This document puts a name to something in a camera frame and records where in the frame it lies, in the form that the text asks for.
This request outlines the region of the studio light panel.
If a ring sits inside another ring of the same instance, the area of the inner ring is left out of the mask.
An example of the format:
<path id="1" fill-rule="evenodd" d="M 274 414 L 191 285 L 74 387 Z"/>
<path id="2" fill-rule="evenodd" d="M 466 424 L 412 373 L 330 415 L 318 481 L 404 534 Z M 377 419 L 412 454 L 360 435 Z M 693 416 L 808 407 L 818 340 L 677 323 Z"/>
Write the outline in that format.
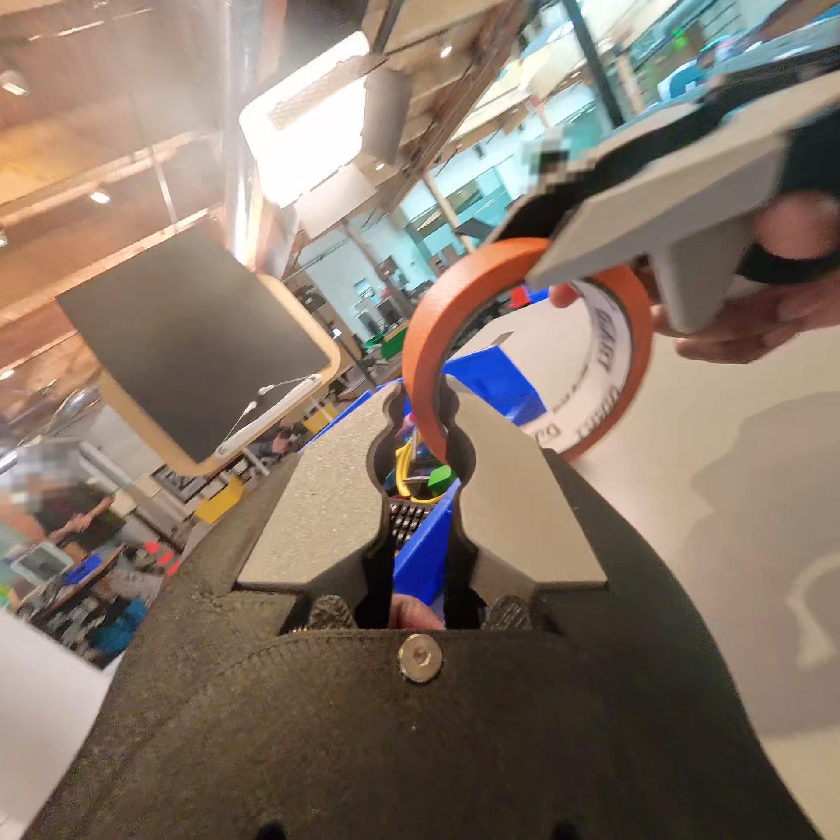
<path id="1" fill-rule="evenodd" d="M 294 204 L 361 152 L 366 81 L 383 62 L 358 28 L 243 107 L 239 126 L 268 202 Z"/>

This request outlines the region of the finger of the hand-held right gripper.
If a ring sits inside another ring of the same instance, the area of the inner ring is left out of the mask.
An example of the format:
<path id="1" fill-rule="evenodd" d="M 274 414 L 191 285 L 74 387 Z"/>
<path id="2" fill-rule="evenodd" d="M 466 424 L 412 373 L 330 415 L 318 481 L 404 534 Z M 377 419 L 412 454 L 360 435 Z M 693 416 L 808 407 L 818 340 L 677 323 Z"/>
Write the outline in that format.
<path id="1" fill-rule="evenodd" d="M 670 325 L 694 333 L 732 289 L 753 216 L 779 183 L 792 132 L 838 119 L 839 76 L 826 74 L 754 100 L 707 136 L 588 199 L 561 227 L 527 283 L 539 291 L 646 255 Z"/>
<path id="2" fill-rule="evenodd" d="M 720 100 L 669 108 L 619 132 L 610 143 L 575 161 L 558 141 L 542 140 L 527 156 L 533 177 L 530 190 L 509 206 L 503 221 L 489 235 L 489 243 L 552 239 L 585 201 L 705 137 L 731 109 L 732 105 Z"/>

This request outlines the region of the person's right hand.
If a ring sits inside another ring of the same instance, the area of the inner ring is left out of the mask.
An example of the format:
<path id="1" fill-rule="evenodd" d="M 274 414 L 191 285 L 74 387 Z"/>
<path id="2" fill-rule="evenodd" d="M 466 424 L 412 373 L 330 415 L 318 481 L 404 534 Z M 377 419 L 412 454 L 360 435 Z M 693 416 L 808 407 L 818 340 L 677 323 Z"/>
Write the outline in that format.
<path id="1" fill-rule="evenodd" d="M 773 200 L 753 226 L 757 243 L 770 255 L 806 260 L 838 248 L 838 200 L 824 192 L 788 193 Z M 797 286 L 772 287 L 728 302 L 716 320 L 680 338 L 663 306 L 651 309 L 658 333 L 675 339 L 683 358 L 713 364 L 749 364 L 790 342 L 798 334 L 839 324 L 838 269 Z"/>

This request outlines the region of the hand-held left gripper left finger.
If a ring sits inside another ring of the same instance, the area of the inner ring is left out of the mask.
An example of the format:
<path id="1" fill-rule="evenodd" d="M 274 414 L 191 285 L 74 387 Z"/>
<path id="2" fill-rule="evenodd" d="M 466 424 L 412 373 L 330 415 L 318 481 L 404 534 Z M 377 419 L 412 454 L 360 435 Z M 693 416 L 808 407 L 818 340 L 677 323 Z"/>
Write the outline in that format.
<path id="1" fill-rule="evenodd" d="M 237 584 L 248 590 L 389 601 L 394 549 L 383 482 L 402 422 L 393 381 L 347 411 L 301 452 Z"/>

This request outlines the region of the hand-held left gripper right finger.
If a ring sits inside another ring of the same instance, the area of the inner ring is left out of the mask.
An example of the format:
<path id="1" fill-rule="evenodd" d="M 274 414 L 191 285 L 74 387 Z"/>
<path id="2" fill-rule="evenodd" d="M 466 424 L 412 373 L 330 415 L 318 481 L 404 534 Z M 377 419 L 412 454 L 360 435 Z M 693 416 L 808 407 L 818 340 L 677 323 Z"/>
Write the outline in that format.
<path id="1" fill-rule="evenodd" d="M 460 482 L 446 608 L 604 590 L 607 575 L 536 441 L 465 385 L 446 382 L 440 395 L 446 456 Z"/>

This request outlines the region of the black remote control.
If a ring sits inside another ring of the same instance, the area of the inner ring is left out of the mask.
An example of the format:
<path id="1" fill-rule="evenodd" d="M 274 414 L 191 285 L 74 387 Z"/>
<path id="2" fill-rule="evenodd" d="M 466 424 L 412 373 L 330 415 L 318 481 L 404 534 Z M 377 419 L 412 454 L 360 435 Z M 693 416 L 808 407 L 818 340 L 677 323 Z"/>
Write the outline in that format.
<path id="1" fill-rule="evenodd" d="M 390 499 L 390 524 L 395 555 L 405 547 L 424 523 L 434 504 L 404 498 Z"/>

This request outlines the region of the orange tape roll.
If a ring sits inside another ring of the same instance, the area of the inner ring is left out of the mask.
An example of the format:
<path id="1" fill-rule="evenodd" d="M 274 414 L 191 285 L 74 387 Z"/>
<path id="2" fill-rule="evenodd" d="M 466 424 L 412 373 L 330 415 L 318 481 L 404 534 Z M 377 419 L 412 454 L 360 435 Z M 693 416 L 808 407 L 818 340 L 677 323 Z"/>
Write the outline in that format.
<path id="1" fill-rule="evenodd" d="M 409 322 L 402 377 L 416 427 L 432 453 L 448 462 L 448 430 L 440 405 L 444 364 L 462 328 L 501 293 L 521 285 L 550 249 L 546 238 L 484 245 L 434 283 Z M 648 294 L 627 265 L 559 281 L 589 314 L 591 345 L 574 386 L 523 431 L 567 460 L 583 456 L 613 430 L 635 401 L 653 346 Z"/>

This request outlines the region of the blue plastic bin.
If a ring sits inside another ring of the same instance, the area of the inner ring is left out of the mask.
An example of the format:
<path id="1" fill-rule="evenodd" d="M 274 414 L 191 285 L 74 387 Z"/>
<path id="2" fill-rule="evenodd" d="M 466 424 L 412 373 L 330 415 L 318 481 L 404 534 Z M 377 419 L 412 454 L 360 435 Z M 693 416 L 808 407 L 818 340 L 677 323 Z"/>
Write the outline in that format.
<path id="1" fill-rule="evenodd" d="M 467 386 L 516 426 L 523 426 L 546 412 L 537 390 L 502 350 L 500 339 L 485 349 L 447 361 L 444 373 Z M 410 488 L 410 478 L 427 479 L 433 469 L 417 472 L 408 468 L 404 485 Z M 424 501 L 434 504 L 434 509 L 395 555 L 394 590 L 396 594 L 410 595 L 426 605 L 432 605 L 444 588 L 445 556 L 459 480 L 438 497 L 433 497 L 431 493 L 420 498 L 403 497 L 396 492 L 396 487 L 396 472 L 392 471 L 385 479 L 385 489 L 392 493 L 390 499 L 399 497 Z"/>

